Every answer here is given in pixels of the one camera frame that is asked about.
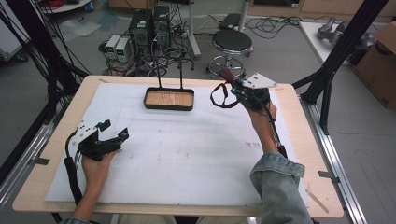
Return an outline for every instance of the floor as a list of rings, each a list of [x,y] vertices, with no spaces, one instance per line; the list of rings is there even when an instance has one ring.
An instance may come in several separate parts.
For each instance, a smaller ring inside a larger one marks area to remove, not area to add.
[[[211,47],[211,36],[218,27],[217,22],[204,13],[195,20],[195,31],[202,57],[195,61],[195,70],[185,69],[184,78],[210,79],[206,65],[219,52]],[[224,16],[217,14],[221,21]],[[59,23],[68,20],[91,21],[101,28],[86,37],[77,37],[66,42],[92,74],[100,75],[106,69],[106,60],[99,45],[112,34],[123,34],[129,26],[131,15],[115,13],[99,3],[92,13],[83,9],[58,15]],[[285,26],[276,35],[260,33],[250,29],[245,33],[253,40],[250,57],[239,59],[247,69],[247,75],[259,72],[280,83],[293,83],[314,72],[321,62],[302,30]],[[54,42],[61,48],[59,39]],[[177,77],[169,70],[165,77]],[[297,90],[303,93],[306,87]],[[6,160],[19,143],[47,101],[47,83],[31,62],[11,60],[0,67],[0,164]],[[396,222],[396,109],[384,108],[352,72],[352,66],[342,66],[335,75],[332,86],[332,101],[329,115],[329,132],[349,182],[358,198],[367,223]],[[53,223],[50,214],[19,213],[12,209],[17,191],[0,210],[0,223],[27,224]],[[98,215],[97,221],[109,223],[110,216]],[[341,218],[318,218],[320,223],[351,223],[345,214]]]

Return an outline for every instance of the sleeve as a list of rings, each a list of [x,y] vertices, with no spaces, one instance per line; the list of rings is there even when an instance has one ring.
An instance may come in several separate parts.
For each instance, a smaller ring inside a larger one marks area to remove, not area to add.
[[[90,224],[90,222],[76,218],[76,217],[68,217],[63,220],[60,224]]]
[[[262,223],[312,224],[298,191],[304,166],[280,153],[266,153],[250,173],[250,180],[262,198]]]

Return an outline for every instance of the desk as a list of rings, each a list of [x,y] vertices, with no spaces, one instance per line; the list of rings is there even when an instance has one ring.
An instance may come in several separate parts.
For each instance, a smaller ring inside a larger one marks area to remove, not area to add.
[[[50,203],[45,202],[44,199],[55,176],[60,158],[64,154],[64,142],[67,136],[76,129],[92,97],[95,95],[96,88],[100,83],[104,82],[158,85],[156,78],[86,77],[41,154],[41,158],[50,160],[49,164],[46,166],[35,166],[14,201],[13,208],[15,210],[36,212],[70,212],[74,210],[75,205],[73,203]],[[185,79],[183,83],[185,86],[190,87],[216,87],[220,81]],[[179,80],[164,78],[162,79],[162,84],[178,85]],[[341,217],[344,212],[332,181],[318,176],[318,171],[327,171],[327,169],[320,156],[318,146],[294,88],[289,84],[280,84],[274,90],[276,91],[279,105],[283,108],[284,120],[288,125],[290,141],[293,144],[297,161],[306,167],[304,183],[311,200],[311,205],[308,208],[309,213],[312,217]],[[97,205],[95,212],[259,217],[262,213],[262,208],[259,206],[101,203]]]

